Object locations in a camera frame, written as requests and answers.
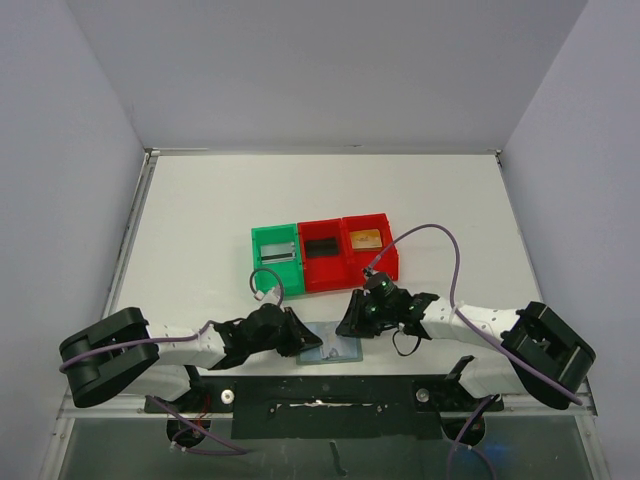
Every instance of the cable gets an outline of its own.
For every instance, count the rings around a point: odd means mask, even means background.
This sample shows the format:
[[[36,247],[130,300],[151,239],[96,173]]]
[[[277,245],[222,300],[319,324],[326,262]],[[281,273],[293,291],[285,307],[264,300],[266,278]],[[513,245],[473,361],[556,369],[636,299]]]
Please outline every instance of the cable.
[[[447,438],[447,440],[449,441],[449,443],[453,444],[453,440],[451,440],[450,438]],[[484,461],[484,463],[487,465],[487,468],[491,472],[491,478],[493,480],[498,480],[498,474],[496,473],[496,469],[491,463],[491,460],[489,460],[489,457],[487,457],[487,455],[482,450],[478,450],[477,448],[469,447],[468,450],[471,450],[473,453],[478,455],[478,457],[480,457],[482,461]]]
[[[213,320],[209,320],[204,326],[198,330],[197,333],[193,335],[188,335],[186,337],[164,337],[164,338],[143,338],[141,340],[131,340],[130,342],[122,342],[122,343],[114,343],[113,345],[107,345],[105,347],[94,348],[93,350],[89,350],[87,352],[81,353],[80,355],[76,355],[75,357],[70,358],[66,362],[64,362],[58,370],[60,373],[64,373],[72,365],[75,365],[82,360],[85,360],[89,357],[93,357],[95,355],[100,355],[101,353],[112,352],[114,350],[122,350],[125,348],[137,347],[138,345],[147,345],[147,344],[157,344],[157,343],[178,343],[178,342],[190,342],[192,340],[196,340],[200,335],[202,335],[211,325],[214,325],[215,322]]]
[[[439,225],[437,223],[426,223],[424,225],[419,225],[417,227],[412,228],[411,230],[409,230],[408,232],[403,233],[402,235],[400,235],[398,238],[396,238],[395,240],[393,240],[389,245],[387,245],[384,249],[382,249],[382,251],[376,255],[376,257],[371,261],[371,263],[367,266],[367,268],[365,270],[367,271],[371,271],[373,270],[373,267],[376,266],[376,264],[380,261],[380,259],[382,258],[382,256],[387,253],[387,251],[394,246],[396,243],[398,243],[400,240],[402,240],[403,238],[411,235],[414,232],[417,232],[418,230],[422,230],[424,228],[436,228],[438,230],[443,231],[451,240],[451,243],[453,243],[453,249],[455,251],[456,254],[456,262],[455,262],[455,266],[453,268],[453,278],[451,279],[451,288],[449,290],[449,303],[451,304],[451,308],[454,309],[454,311],[456,312],[456,314],[458,315],[458,317],[460,317],[460,319],[467,325],[467,327],[469,327],[474,333],[476,333],[477,335],[480,335],[480,337],[482,337],[487,343],[489,343],[489,345],[491,345],[493,348],[495,348],[498,352],[502,353],[504,356],[506,356],[511,362],[515,363],[516,365],[518,365],[520,368],[522,368],[523,370],[527,371],[528,373],[530,373],[531,375],[533,375],[534,377],[536,377],[538,380],[541,380],[542,382],[546,383],[547,385],[549,385],[551,388],[553,388],[554,390],[562,393],[565,397],[567,397],[569,400],[571,400],[573,403],[575,403],[576,405],[582,405],[582,400],[580,400],[580,398],[578,398],[575,394],[573,394],[572,392],[570,392],[569,390],[567,390],[565,387],[563,387],[562,385],[560,385],[559,383],[555,382],[554,380],[552,380],[551,378],[549,378],[548,376],[546,376],[544,373],[539,372],[538,370],[536,370],[535,368],[533,368],[531,365],[529,365],[528,363],[524,362],[523,360],[519,359],[518,357],[516,357],[513,353],[511,353],[510,351],[508,351],[507,349],[505,349],[500,342],[492,337],[491,335],[483,332],[481,329],[479,329],[478,327],[476,327],[473,322],[471,320],[469,320],[457,307],[456,307],[456,302],[455,302],[455,293],[456,293],[456,286],[458,284],[458,274],[460,273],[460,247],[458,245],[458,241],[456,240],[456,238],[453,236],[453,234],[445,227],[443,227],[442,225]]]
[[[476,420],[485,412],[485,410],[489,408],[491,404],[498,399],[498,397],[499,395],[485,397],[484,400],[480,402],[480,405],[478,405],[478,407],[473,411],[471,416],[467,419],[464,426],[458,432],[456,439],[453,441],[453,444],[449,449],[449,455],[447,456],[447,480],[450,480],[451,478],[451,467],[453,466],[453,454],[455,453],[455,451],[458,448],[458,445],[460,444],[460,439],[464,436],[467,430],[469,430],[469,428],[476,422]],[[491,462],[489,462],[489,459],[486,456],[484,455],[482,456],[483,456],[483,459],[487,462],[487,465],[489,466],[489,470],[491,470],[491,475],[493,479],[496,480],[497,477],[496,477],[496,472],[493,468],[493,465],[491,465]]]
[[[278,275],[275,271],[271,270],[270,268],[258,267],[254,269],[253,272],[251,272],[251,275],[249,275],[249,288],[251,289],[251,293],[255,295],[258,292],[258,289],[253,286],[253,278],[256,276],[258,272],[268,272],[276,278],[276,281],[278,282],[278,286],[280,287],[280,298],[278,299],[278,303],[276,303],[276,305],[280,307],[282,305],[282,302],[284,301],[284,284],[282,283],[282,279],[280,278],[280,275]]]
[[[398,329],[395,332],[393,332],[393,335],[391,336],[391,343],[393,343],[393,347],[396,349],[396,352],[398,352],[398,355],[400,355],[401,357],[409,357],[409,356],[413,355],[414,353],[416,353],[416,351],[420,347],[420,343],[422,342],[422,337],[418,337],[418,341],[413,346],[413,350],[411,350],[409,353],[402,353],[400,351],[400,349],[398,348],[398,345],[396,345],[396,335],[399,334],[399,333],[400,333],[400,329]]]
[[[208,453],[206,453],[206,455],[216,455],[216,456],[246,455],[247,453],[250,452],[250,450],[242,448],[242,447],[236,445],[235,443],[230,442],[229,440],[227,440],[225,438],[219,437],[218,435],[205,430],[204,428],[196,425],[195,423],[191,422],[190,420],[187,420],[182,415],[180,415],[178,412],[176,412],[175,410],[171,409],[168,405],[166,405],[161,400],[159,400],[159,399],[157,399],[155,397],[152,397],[151,395],[146,395],[145,398],[148,401],[150,401],[151,403],[153,403],[155,406],[157,406],[158,408],[160,408],[160,409],[164,410],[165,412],[167,412],[169,415],[174,417],[176,420],[179,420],[184,425],[188,426],[191,430],[196,430],[197,432],[200,432],[205,437],[209,437],[210,439],[215,440],[219,444],[224,445],[225,447],[228,447],[228,448],[234,450],[234,451],[228,451],[228,450],[222,450],[222,451],[203,450],[203,452],[208,452]]]

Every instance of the screw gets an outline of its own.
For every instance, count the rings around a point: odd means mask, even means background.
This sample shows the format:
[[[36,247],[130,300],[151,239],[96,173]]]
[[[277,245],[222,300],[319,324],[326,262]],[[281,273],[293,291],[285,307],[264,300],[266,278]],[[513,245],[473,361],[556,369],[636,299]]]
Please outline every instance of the screw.
[[[420,403],[425,403],[429,401],[429,390],[426,388],[421,388],[416,392],[416,398]]]
[[[235,399],[235,395],[233,394],[232,390],[223,390],[222,394],[220,395],[220,399],[225,405],[231,405],[233,403],[233,400]]]

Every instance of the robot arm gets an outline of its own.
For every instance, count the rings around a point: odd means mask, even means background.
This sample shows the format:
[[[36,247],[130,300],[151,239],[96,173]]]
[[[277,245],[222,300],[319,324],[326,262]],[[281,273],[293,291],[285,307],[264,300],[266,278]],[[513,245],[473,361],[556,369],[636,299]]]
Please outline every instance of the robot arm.
[[[460,384],[475,398],[526,392],[552,408],[566,409],[569,395],[575,396],[595,360],[593,349],[543,303],[531,302],[521,310],[454,309],[438,295],[411,295],[378,272],[363,290],[353,291],[336,333],[373,338],[390,329],[420,339],[493,346],[507,355],[508,361],[474,359],[461,372]]]
[[[79,408],[123,392],[173,401],[194,380],[184,366],[228,369],[253,353],[275,349],[288,357],[321,344],[291,308],[270,303],[247,318],[209,321],[200,330],[150,323],[139,308],[130,307],[62,342],[60,371]]]

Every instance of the white table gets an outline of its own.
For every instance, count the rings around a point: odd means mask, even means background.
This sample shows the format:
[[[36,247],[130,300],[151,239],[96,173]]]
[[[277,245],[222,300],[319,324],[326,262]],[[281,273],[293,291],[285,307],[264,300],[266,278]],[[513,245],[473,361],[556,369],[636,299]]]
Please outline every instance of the white table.
[[[384,212],[399,235],[441,223],[460,243],[458,299],[495,308],[539,298],[492,155],[214,155],[157,159],[116,310],[140,307],[153,322],[197,327],[245,317],[252,227]],[[446,295],[454,255],[437,230],[398,244],[400,286]],[[286,299],[303,322],[339,321],[350,291]],[[424,342],[398,356],[391,332],[363,340],[363,362],[298,366],[269,351],[216,375],[447,373],[460,357],[498,356],[456,341]],[[399,337],[402,350],[414,338]]]

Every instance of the white arm segment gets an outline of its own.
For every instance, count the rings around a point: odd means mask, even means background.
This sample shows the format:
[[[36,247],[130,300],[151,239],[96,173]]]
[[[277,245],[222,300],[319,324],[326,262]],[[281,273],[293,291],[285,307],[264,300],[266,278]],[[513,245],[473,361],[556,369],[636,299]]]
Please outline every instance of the white arm segment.
[[[150,338],[188,337],[198,330],[174,327],[159,323],[147,326]],[[159,343],[159,365],[194,365],[209,369],[225,357],[224,342],[218,332],[210,326],[199,338],[190,342]]]
[[[173,402],[190,389],[189,375],[184,367],[154,364],[131,382],[122,393],[153,395]]]
[[[485,333],[502,341],[500,334],[511,330],[518,321],[516,310],[492,310],[490,308],[462,305],[459,310]],[[457,315],[452,315],[449,301],[440,297],[424,311],[421,323],[432,339],[451,339],[464,343],[491,348],[479,335],[474,333]]]
[[[500,334],[513,328],[519,319],[516,310],[494,310],[490,308],[462,305],[458,309],[482,331],[502,341]],[[422,326],[432,339],[451,339],[492,348],[486,340],[473,332],[452,315],[449,301],[439,298],[424,312]],[[474,398],[499,394],[526,394],[511,362],[503,355],[476,358],[462,371],[460,385]]]
[[[511,362],[503,355],[476,358],[462,371],[460,385],[474,398],[499,394],[526,394]]]

